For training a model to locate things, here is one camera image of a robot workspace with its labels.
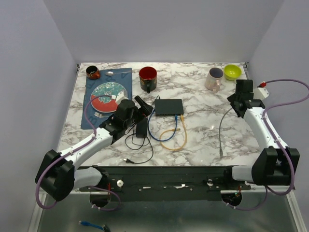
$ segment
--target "gray wall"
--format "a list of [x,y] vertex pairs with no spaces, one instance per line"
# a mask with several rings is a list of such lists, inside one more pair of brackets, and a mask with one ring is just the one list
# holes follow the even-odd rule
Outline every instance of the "gray wall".
[[283,0],[44,0],[80,61],[248,61]]
[[75,62],[42,0],[0,6],[0,231],[26,232],[34,177],[57,148]]
[[[286,0],[250,61],[251,78],[292,78],[309,84],[309,1]],[[269,84],[267,105],[300,99],[308,93],[298,84]],[[309,101],[271,110],[270,118],[290,147],[299,149],[295,195],[309,228]]]

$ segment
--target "green bowl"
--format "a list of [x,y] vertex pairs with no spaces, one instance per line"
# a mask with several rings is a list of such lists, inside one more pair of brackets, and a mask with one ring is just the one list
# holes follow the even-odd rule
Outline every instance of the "green bowl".
[[234,81],[241,76],[241,69],[237,65],[228,64],[224,67],[224,76],[227,80]]

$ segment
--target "red mug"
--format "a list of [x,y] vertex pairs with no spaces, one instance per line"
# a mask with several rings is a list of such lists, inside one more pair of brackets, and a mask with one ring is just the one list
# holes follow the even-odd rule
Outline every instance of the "red mug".
[[140,87],[142,90],[153,91],[156,88],[156,70],[153,67],[144,67],[139,72]]

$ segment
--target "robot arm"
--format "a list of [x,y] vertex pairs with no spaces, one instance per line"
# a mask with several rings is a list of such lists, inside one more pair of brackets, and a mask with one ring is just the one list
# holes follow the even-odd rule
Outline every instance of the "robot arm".
[[261,154],[253,166],[232,167],[232,178],[256,185],[289,185],[291,181],[290,167],[276,140],[278,139],[285,147],[292,160],[294,170],[297,168],[299,152],[297,149],[289,148],[280,138],[265,114],[264,117],[275,137],[267,128],[263,119],[265,106],[261,100],[253,99],[253,81],[237,80],[235,93],[227,99],[238,117],[245,119],[250,126],[261,150]]
[[123,99],[118,105],[115,114],[111,115],[97,128],[96,135],[93,133],[78,144],[61,152],[54,150],[47,152],[35,182],[38,183],[46,168],[55,160],[59,160],[61,156],[65,156],[65,159],[61,159],[46,173],[40,185],[57,202],[67,197],[73,189],[96,186],[98,183],[102,184],[102,182],[106,181],[108,174],[99,167],[94,166],[79,170],[78,168],[99,150],[120,139],[132,124],[139,123],[150,115],[153,107],[147,105],[139,96],[136,96],[135,100],[140,105],[139,109],[133,101]]

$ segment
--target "marble surface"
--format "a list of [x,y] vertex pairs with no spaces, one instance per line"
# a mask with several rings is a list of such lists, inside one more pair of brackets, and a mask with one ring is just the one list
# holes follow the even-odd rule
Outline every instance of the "marble surface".
[[[205,78],[210,68],[223,68],[226,63],[82,63],[71,99],[69,112],[61,137],[59,151],[76,144],[92,131],[82,130],[81,118],[88,66],[95,65],[100,70],[113,68],[132,68],[133,97],[140,95],[147,103],[152,103],[157,95],[162,99],[181,98],[184,107],[184,121],[188,133],[188,142],[183,150],[172,152],[164,149],[159,142],[151,140],[154,157],[143,166],[205,166],[205,165],[251,165],[256,160],[259,149],[256,139],[246,122],[237,118],[230,111],[222,123],[223,157],[219,154],[219,123],[223,114],[230,109],[227,97],[235,91],[235,82],[222,80],[220,91],[214,94],[204,87]],[[147,94],[140,88],[138,72],[145,66],[152,66],[158,71],[156,90]],[[246,78],[244,71],[241,78]],[[167,129],[175,127],[172,116],[153,116],[150,129],[155,137]],[[184,141],[184,130],[179,121],[180,132],[165,144],[171,148],[179,147]],[[135,162],[147,160],[151,156],[149,146],[138,151],[126,147],[124,139],[103,149],[87,160],[84,165],[124,166],[123,159],[129,158]]]

